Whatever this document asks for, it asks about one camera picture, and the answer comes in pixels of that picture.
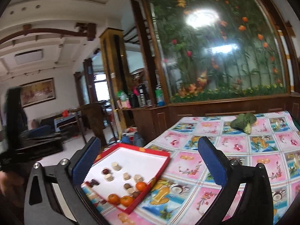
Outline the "person's left hand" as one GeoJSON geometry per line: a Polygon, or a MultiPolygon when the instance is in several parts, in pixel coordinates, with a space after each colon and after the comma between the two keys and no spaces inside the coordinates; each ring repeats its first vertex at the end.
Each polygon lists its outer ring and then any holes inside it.
{"type": "Polygon", "coordinates": [[[14,187],[22,186],[24,183],[23,177],[14,172],[1,171],[1,194],[6,197],[13,196],[15,194],[14,187]]]}

